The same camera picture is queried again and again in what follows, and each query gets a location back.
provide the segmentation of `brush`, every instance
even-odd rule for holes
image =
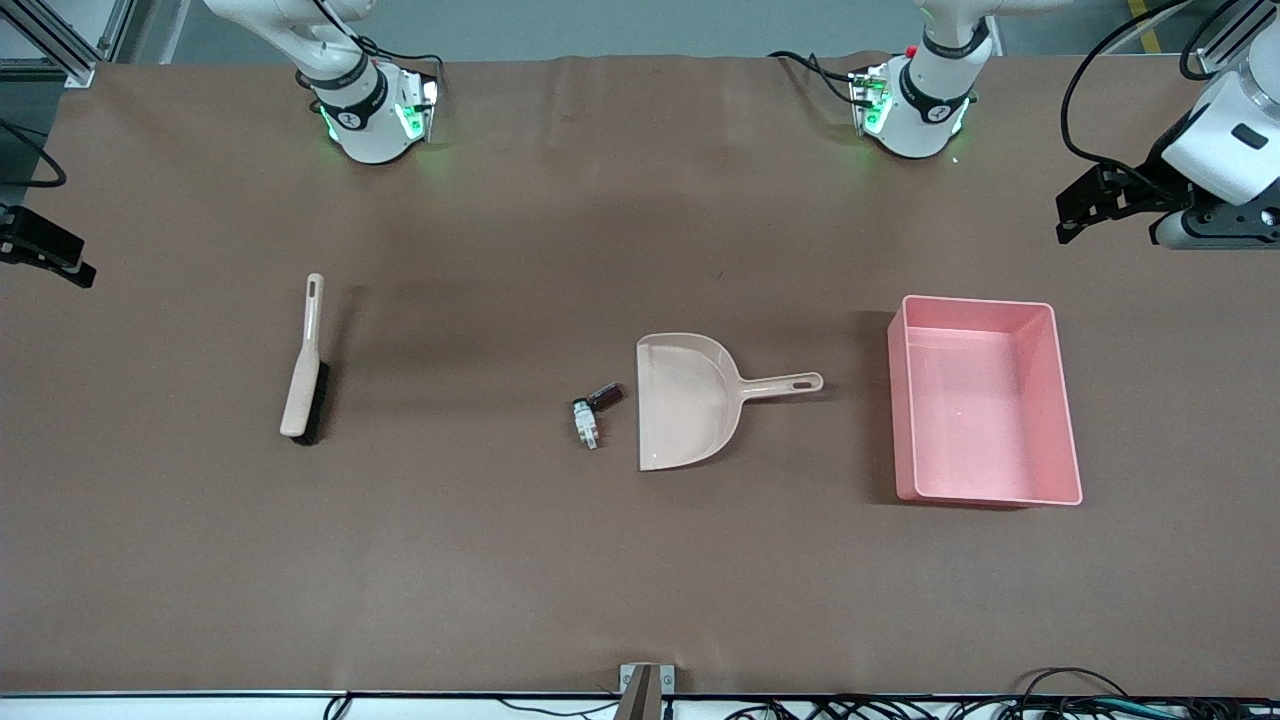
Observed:
[[[293,365],[289,400],[284,404],[280,434],[298,445],[315,445],[320,439],[320,411],[329,386],[329,365],[320,360],[320,302],[324,300],[324,275],[307,275],[307,304],[302,320],[302,350]]]

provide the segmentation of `black bristles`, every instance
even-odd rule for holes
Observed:
[[[320,363],[316,370],[316,393],[311,396],[311,413],[307,414],[307,429],[293,442],[298,445],[315,445],[320,441],[320,414],[324,411],[324,398],[329,391],[329,364]]]

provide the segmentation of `dustpan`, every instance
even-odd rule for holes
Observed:
[[[745,380],[728,350],[707,336],[645,336],[636,343],[640,469],[677,468],[716,455],[733,437],[748,400],[819,389],[818,373]]]

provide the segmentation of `pink tray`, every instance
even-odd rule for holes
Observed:
[[[888,357],[899,497],[1080,503],[1052,307],[909,295]]]

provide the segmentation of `small electronic component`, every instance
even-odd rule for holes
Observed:
[[[622,386],[609,383],[586,397],[573,401],[573,424],[577,437],[589,450],[599,447],[600,429],[595,424],[595,414],[622,400]]]

